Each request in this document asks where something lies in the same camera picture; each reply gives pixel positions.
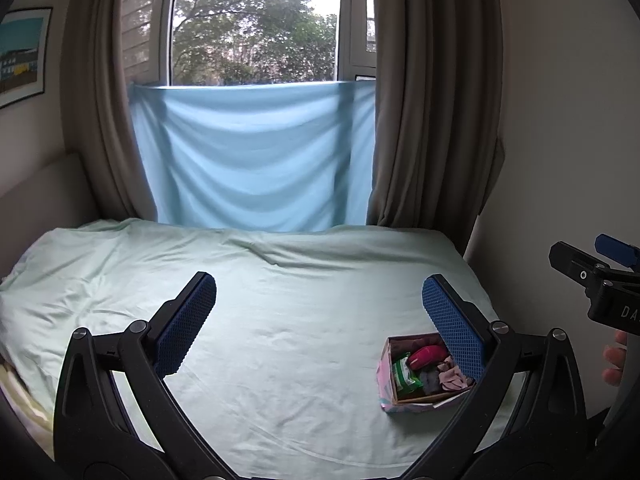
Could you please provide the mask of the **person's right hand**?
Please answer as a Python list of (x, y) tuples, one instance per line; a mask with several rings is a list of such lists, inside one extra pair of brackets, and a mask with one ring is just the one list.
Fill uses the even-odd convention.
[(603, 349), (603, 357), (608, 363), (602, 378), (606, 384), (618, 387), (622, 382), (623, 370), (627, 355), (627, 334), (618, 330), (614, 337), (615, 344), (607, 344)]

